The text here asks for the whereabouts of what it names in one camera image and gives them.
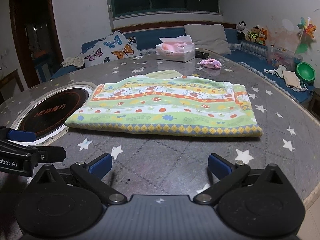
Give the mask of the colourful patterned baby garment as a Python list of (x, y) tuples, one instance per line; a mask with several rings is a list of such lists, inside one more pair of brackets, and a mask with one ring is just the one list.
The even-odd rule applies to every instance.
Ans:
[(246, 88), (193, 75), (135, 75), (96, 87), (71, 128), (194, 137), (260, 137)]

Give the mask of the round induction cooker plate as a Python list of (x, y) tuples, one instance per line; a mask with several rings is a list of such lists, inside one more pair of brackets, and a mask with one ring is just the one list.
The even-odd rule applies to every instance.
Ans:
[(11, 127), (33, 132), (33, 142), (16, 141), (23, 146), (48, 146), (68, 132), (65, 121), (91, 96), (96, 85), (76, 82), (54, 89), (32, 101), (17, 115)]

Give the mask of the dark wooden side table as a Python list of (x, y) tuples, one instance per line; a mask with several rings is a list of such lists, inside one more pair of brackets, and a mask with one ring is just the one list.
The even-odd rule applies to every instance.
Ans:
[(15, 94), (24, 91), (18, 70), (13, 70), (1, 79), (1, 96), (4, 100), (13, 97)]

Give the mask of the cream cloth on sofa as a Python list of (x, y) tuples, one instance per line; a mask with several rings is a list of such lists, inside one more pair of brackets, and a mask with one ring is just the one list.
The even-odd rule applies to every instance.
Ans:
[(76, 57), (68, 57), (63, 62), (61, 62), (61, 66), (63, 68), (73, 66), (75, 68), (82, 68), (84, 66), (84, 58), (81, 56)]

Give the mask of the pink purple small cloth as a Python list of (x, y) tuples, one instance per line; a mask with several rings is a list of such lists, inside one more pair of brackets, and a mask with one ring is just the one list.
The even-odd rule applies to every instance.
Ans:
[(208, 58), (206, 60), (200, 61), (200, 65), (209, 69), (220, 69), (221, 62), (216, 59)]

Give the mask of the beige folded cloth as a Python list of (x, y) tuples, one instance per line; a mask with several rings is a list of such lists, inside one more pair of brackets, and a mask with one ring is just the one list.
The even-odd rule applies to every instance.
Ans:
[(301, 89), (299, 78), (297, 77), (295, 72), (284, 70), (283, 78), (287, 86)]

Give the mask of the small black box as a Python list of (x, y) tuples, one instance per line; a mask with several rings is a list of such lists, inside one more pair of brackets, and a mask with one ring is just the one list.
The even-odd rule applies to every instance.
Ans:
[(195, 57), (198, 59), (207, 59), (209, 54), (207, 52), (195, 51)]

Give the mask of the clear plastic toy container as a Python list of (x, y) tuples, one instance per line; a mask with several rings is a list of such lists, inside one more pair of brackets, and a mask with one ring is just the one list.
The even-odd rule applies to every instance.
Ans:
[(267, 46), (267, 62), (275, 68), (284, 66), (288, 71), (295, 72), (297, 65), (302, 61), (301, 55), (295, 54), (285, 48), (274, 45)]

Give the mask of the green plastic bowl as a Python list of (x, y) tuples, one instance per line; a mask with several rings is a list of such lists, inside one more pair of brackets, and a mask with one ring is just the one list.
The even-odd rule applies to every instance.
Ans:
[(300, 62), (296, 67), (297, 76), (308, 85), (312, 85), (315, 81), (316, 72), (312, 65), (306, 62)]

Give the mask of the butterfly print pillow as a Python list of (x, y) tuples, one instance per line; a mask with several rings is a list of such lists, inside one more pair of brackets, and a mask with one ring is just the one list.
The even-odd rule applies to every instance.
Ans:
[(136, 46), (120, 31), (83, 44), (81, 49), (79, 56), (84, 59), (85, 67), (141, 55)]

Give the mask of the pink tissue box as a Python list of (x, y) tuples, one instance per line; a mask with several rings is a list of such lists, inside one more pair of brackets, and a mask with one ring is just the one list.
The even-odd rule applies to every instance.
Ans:
[(188, 62), (195, 58), (195, 44), (190, 35), (160, 37), (159, 40), (161, 44), (156, 45), (156, 59)]

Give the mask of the beige plain cushion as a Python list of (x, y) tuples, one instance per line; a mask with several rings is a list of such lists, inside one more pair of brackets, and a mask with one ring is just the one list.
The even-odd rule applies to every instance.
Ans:
[(231, 55), (223, 25), (185, 24), (184, 30), (196, 48), (210, 50), (219, 55)]

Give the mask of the yellow bear plush toy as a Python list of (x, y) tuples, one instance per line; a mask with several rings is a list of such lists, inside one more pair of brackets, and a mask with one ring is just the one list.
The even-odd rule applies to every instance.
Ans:
[(259, 37), (260, 31), (261, 28), (258, 25), (253, 27), (250, 31), (247, 32), (245, 37), (246, 41), (255, 43), (256, 39)]

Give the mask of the panda plush toy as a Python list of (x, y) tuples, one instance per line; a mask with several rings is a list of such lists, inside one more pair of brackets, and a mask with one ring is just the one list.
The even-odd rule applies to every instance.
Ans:
[(236, 29), (237, 29), (237, 40), (238, 41), (244, 40), (248, 33), (248, 30), (246, 28), (246, 23), (244, 21), (240, 21), (236, 25)]

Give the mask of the orange fox plush toy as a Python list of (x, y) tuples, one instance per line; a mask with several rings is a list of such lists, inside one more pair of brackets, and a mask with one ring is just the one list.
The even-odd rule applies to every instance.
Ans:
[(260, 44), (260, 45), (265, 46), (265, 45), (266, 45), (267, 37), (268, 37), (268, 31), (267, 31), (267, 29), (262, 28), (262, 29), (260, 30), (259, 37), (256, 39), (256, 42), (257, 42), (258, 44)]

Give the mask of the colourful pinwheel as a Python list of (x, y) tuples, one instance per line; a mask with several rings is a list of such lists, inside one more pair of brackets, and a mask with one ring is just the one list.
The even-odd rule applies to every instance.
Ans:
[(311, 17), (308, 18), (300, 18), (300, 22), (297, 24), (299, 32), (298, 36), (298, 45), (295, 49), (295, 54), (303, 54), (311, 48), (311, 44), (314, 43), (315, 40), (315, 32), (317, 26), (313, 24)]

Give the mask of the dark wooden door frame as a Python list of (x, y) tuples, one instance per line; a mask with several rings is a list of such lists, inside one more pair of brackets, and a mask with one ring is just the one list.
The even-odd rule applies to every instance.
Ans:
[(52, 0), (9, 0), (9, 10), (15, 49), (27, 86), (50, 80), (63, 61)]

